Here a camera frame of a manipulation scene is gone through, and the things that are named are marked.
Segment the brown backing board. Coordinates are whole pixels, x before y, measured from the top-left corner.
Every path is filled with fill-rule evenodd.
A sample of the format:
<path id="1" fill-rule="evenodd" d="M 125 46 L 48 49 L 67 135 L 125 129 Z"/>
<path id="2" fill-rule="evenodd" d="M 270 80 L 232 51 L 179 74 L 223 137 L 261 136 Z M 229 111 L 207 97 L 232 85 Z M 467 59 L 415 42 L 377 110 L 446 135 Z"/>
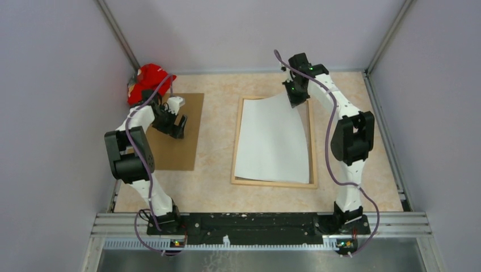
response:
<path id="1" fill-rule="evenodd" d="M 175 139 L 153 127 L 148 128 L 146 132 L 155 169 L 158 171 L 193 171 L 195 168 L 204 94 L 180 93 L 178 95 L 185 99 L 185 105 L 179 111 L 179 117 L 183 115 L 187 117 L 184 138 Z"/>

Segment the printed photo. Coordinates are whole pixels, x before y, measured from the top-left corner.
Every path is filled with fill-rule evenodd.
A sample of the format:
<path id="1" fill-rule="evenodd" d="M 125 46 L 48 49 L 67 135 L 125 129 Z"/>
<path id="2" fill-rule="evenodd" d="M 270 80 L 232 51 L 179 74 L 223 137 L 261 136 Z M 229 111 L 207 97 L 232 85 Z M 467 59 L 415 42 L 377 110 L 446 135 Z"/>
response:
<path id="1" fill-rule="evenodd" d="M 294 184 L 310 182 L 304 125 L 286 93 L 244 100 L 234 176 Z"/>

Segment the wooden picture frame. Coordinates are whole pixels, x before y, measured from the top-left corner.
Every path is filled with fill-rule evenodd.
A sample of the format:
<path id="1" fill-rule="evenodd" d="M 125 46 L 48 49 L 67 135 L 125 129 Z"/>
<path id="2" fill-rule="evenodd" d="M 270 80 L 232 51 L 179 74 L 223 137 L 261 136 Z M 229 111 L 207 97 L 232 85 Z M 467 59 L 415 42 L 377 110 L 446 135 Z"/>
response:
<path id="1" fill-rule="evenodd" d="M 235 159 L 237 153 L 237 143 L 242 118 L 243 102 L 246 99 L 265 99 L 267 97 L 262 96 L 244 96 L 239 101 L 237 126 L 235 132 L 233 163 L 231 172 L 231 183 L 234 185 L 246 185 L 246 186 L 268 186 L 278 188 L 296 188 L 296 189 L 316 189 L 318 187 L 318 170 L 317 162 L 318 156 L 316 152 L 316 139 L 315 139 L 315 125 L 313 123 L 313 110 L 311 103 L 308 101 L 296 107 L 301 116 L 302 123 L 304 125 L 305 135 L 307 138 L 308 152 L 309 152 L 309 167 L 310 167 L 310 182 L 308 184 L 294 184 L 287 182 L 270 182 L 270 181 L 258 181 L 249 180 L 245 178 L 239 178 L 234 176 Z"/>

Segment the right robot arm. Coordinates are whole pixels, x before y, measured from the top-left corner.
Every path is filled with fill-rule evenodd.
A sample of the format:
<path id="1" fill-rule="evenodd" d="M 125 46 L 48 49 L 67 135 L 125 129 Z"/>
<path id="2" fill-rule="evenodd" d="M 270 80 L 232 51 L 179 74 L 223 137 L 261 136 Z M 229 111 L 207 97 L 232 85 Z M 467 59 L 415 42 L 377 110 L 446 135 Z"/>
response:
<path id="1" fill-rule="evenodd" d="M 361 199 L 367 194 L 361 186 L 362 173 L 374 147 L 375 117 L 351 103 L 336 86 L 328 69 L 323 64 L 311 64 L 305 53 L 280 63 L 286 74 L 283 85 L 291 107 L 315 98 L 330 114 L 324 159 L 339 192 L 332 215 L 322 216 L 318 229 L 325 234 L 348 233 L 364 216 Z"/>

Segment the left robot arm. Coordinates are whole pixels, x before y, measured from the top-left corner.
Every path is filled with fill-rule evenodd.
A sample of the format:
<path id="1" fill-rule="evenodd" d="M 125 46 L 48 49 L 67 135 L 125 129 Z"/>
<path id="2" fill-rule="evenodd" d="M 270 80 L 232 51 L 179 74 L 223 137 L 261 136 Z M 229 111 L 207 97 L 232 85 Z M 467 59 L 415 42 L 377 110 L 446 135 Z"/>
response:
<path id="1" fill-rule="evenodd" d="M 184 104 L 180 96 L 163 101 L 157 91 L 144 90 L 124 122 L 104 135 L 112 175 L 135 189 L 147 204 L 151 235 L 175 234 L 183 224 L 177 205 L 154 176 L 155 159 L 146 132 L 153 128 L 182 139 L 187 117 L 178 113 Z"/>

